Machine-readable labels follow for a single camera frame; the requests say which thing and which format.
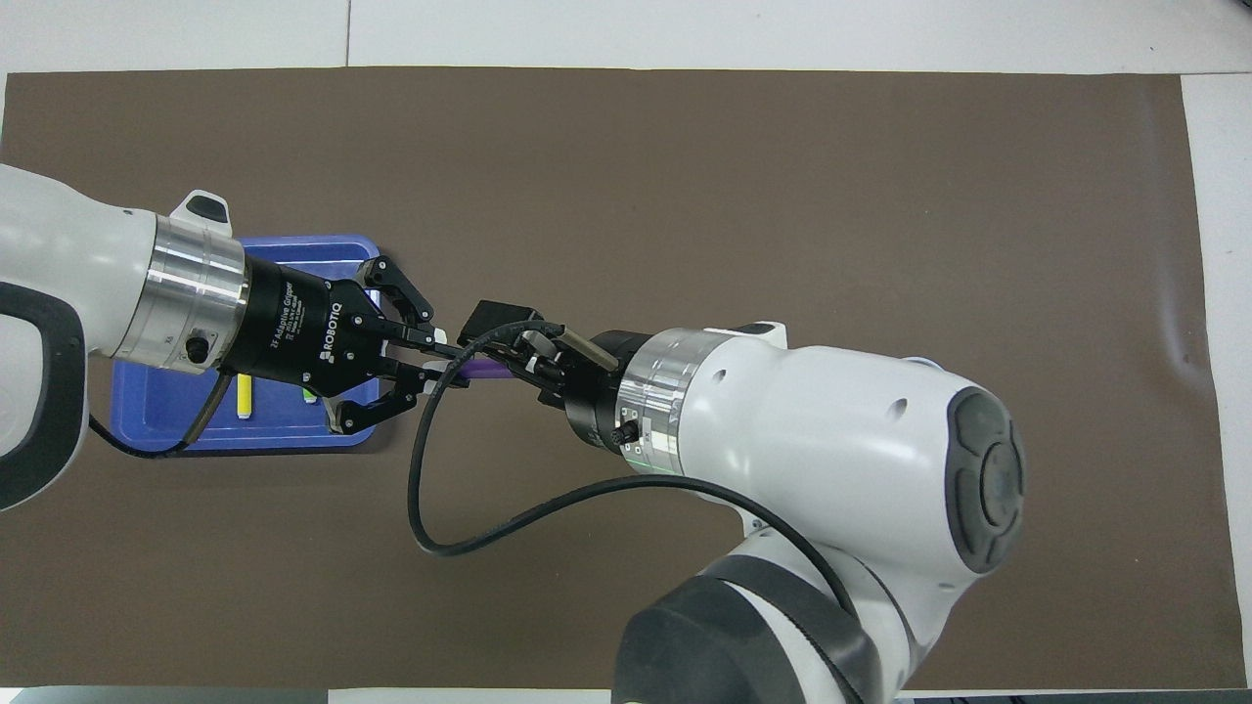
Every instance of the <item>robotiq logo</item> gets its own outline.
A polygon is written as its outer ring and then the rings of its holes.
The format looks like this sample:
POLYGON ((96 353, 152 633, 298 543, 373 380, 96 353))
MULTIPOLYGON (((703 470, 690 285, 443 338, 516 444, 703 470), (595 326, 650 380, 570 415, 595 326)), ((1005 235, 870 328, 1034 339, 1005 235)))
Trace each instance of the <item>robotiq logo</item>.
POLYGON ((339 332, 339 311, 343 311, 343 303, 331 304, 331 319, 326 323, 326 339, 322 342, 322 352, 318 355, 319 360, 326 360, 329 363, 334 363, 334 336, 339 332))

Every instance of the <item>purple object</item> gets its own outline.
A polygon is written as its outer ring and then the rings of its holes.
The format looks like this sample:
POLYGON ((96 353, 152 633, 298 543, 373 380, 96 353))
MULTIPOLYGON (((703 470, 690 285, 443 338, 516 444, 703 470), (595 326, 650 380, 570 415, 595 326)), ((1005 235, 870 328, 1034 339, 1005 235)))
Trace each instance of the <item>purple object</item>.
POLYGON ((464 378, 513 378, 505 365, 495 360, 470 360, 457 375, 464 378))
MULTIPOLYGON (((357 266, 378 256, 378 247, 359 234, 304 237, 240 237, 249 254, 287 264, 323 278, 352 278, 357 266)), ((378 294, 371 293, 374 303, 378 294)), ((187 431, 214 382, 213 372, 200 376, 154 370, 128 362, 113 366, 113 433, 141 450, 169 447, 187 431)), ((235 416, 235 382, 209 421, 197 451, 303 450, 348 447, 373 432, 332 435, 322 403, 305 403, 299 387, 255 378, 252 385, 253 416, 235 416)), ((378 398, 378 380, 343 395, 358 403, 378 398)))

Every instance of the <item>black cable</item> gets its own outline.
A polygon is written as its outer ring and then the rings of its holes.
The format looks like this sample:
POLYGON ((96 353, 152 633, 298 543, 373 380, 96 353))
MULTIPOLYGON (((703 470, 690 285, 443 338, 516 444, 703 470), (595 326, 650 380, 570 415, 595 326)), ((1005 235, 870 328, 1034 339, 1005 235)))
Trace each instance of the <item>black cable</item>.
POLYGON ((130 455, 131 457, 139 457, 140 460, 164 460, 165 457, 173 457, 199 440, 200 433, 204 432, 205 426, 209 425, 209 418, 213 417, 213 412, 222 405, 222 398, 225 397, 227 390, 230 388, 230 378, 233 376, 234 375, 229 372, 218 372, 218 380, 213 382, 213 390, 209 391, 209 397, 204 400, 204 405, 200 406, 199 412, 195 413, 195 418, 192 421, 190 427, 187 428, 187 432, 183 433, 183 438, 164 450, 140 450, 126 445, 119 440, 118 436, 109 432, 109 428, 104 427, 104 423, 95 420, 95 416, 90 413, 88 415, 88 425, 93 431, 95 431, 96 435, 100 436, 101 440, 116 450, 130 455))
POLYGON ((800 535, 798 530, 791 527, 791 525, 784 521, 777 514, 770 511, 765 506, 761 506, 747 496, 710 481, 692 477, 637 475, 597 481, 562 494, 561 496, 545 501, 537 506, 532 506, 496 527, 473 537, 449 544, 442 544, 434 540, 422 524, 421 509, 422 461, 426 455, 426 443, 431 433, 431 422, 434 418, 434 412, 439 407, 443 392, 447 391, 461 367, 473 358, 475 353, 492 342, 512 339, 525 331, 536 331, 547 336, 557 336, 562 333, 563 327, 546 321, 525 321, 503 324, 491 329, 486 334, 467 344, 448 363, 447 370, 443 371, 443 375, 439 377, 438 382, 436 382, 434 388, 431 392, 431 397, 426 401, 426 407, 422 410, 422 418, 417 426, 417 436, 413 438, 413 455, 409 460, 408 467, 408 524, 413 531, 413 537, 417 539, 418 545, 421 545, 423 550, 442 557, 464 555, 466 552, 472 552, 480 547, 486 547, 487 545, 491 545, 492 542, 516 532, 542 517, 550 516, 561 509, 572 506, 580 501, 586 501, 587 499, 603 496, 615 491, 625 491, 629 489, 686 489, 689 491, 706 494, 715 499, 726 501, 727 504, 739 506, 770 525, 774 530, 779 531, 782 537, 790 541, 791 545, 794 545, 810 562, 813 562, 813 566, 818 569, 818 572, 830 588, 830 591, 834 594, 839 605, 843 606, 843 609, 853 618, 856 618, 856 608, 853 605, 853 600, 844 589, 843 582, 840 582, 839 577, 835 575, 834 569, 829 562, 826 562, 821 554, 818 552, 818 549, 814 547, 808 539, 800 535))

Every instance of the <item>brown mat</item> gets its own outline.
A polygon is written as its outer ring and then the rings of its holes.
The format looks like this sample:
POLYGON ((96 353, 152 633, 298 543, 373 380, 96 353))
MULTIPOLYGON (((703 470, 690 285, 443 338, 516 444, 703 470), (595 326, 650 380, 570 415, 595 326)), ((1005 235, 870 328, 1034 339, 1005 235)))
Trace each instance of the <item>brown mat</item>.
MULTIPOLYGON (((14 75, 0 157, 160 212, 214 190, 238 234, 364 233, 452 331, 485 297, 933 357, 1005 400, 1032 474, 1020 549, 910 685, 1244 683, 1177 78, 14 75)), ((441 536, 626 471, 521 385, 476 386, 436 423, 441 536)), ((739 541, 652 492, 428 557, 416 420, 351 455, 88 438, 0 516, 0 684, 601 688, 626 619, 739 541)))

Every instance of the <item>white floor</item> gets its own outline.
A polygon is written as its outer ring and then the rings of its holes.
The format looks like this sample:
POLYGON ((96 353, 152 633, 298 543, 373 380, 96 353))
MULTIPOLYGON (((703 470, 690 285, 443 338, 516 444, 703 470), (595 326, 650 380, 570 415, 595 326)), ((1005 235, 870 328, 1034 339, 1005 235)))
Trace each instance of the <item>white floor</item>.
MULTIPOLYGON (((1252 302, 1252 10, 1239 1, 0 0, 0 86, 19 71, 343 65, 1189 74, 1183 96, 1234 569, 1239 604, 1252 613, 1252 506, 1242 501, 1252 495, 1252 316, 1243 314, 1252 302)), ((1247 623, 1243 633, 1252 663, 1247 623)), ((10 693, 0 689, 0 704, 10 693)), ((485 696, 362 690, 332 701, 485 696)), ((561 696, 607 701, 605 693, 561 696)))

